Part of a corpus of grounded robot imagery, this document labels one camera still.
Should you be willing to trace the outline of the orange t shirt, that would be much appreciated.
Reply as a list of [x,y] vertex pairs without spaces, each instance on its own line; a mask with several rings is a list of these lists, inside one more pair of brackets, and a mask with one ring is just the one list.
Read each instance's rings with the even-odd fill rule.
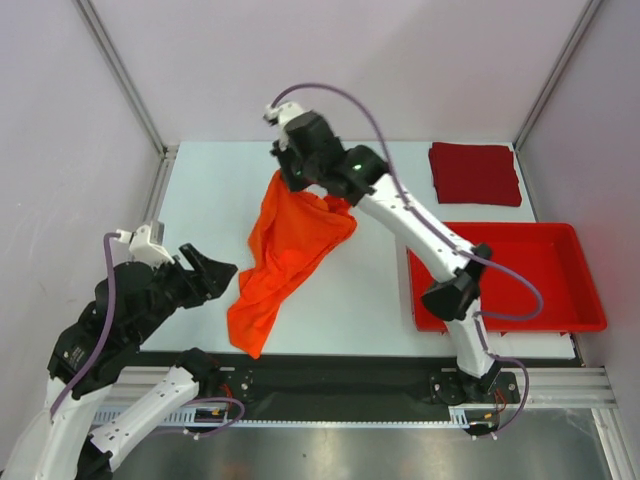
[[231,345],[259,358],[284,301],[356,228],[346,200],[293,193],[275,172],[248,237],[254,265],[239,274],[239,297],[227,312]]

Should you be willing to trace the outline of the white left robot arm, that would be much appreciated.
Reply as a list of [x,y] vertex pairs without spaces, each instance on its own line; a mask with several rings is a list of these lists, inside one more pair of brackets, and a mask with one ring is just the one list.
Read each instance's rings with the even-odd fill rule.
[[110,479],[126,456],[176,409],[219,391],[222,374],[206,352],[178,355],[165,377],[99,429],[94,417],[141,345],[179,309],[221,297],[238,271],[193,245],[159,266],[114,264],[76,323],[59,336],[47,366],[43,409],[18,438],[4,479]]

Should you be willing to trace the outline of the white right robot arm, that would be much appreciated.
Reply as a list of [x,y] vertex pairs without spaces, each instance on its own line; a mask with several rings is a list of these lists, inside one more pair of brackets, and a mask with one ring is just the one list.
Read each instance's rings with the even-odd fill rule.
[[345,147],[317,112],[287,103],[268,108],[264,118],[279,130],[271,153],[290,191],[324,188],[376,219],[420,259],[433,279],[421,302],[446,326],[462,391],[473,401],[486,400],[497,389],[500,371],[479,316],[480,280],[490,247],[451,231],[394,183],[388,163],[373,149]]

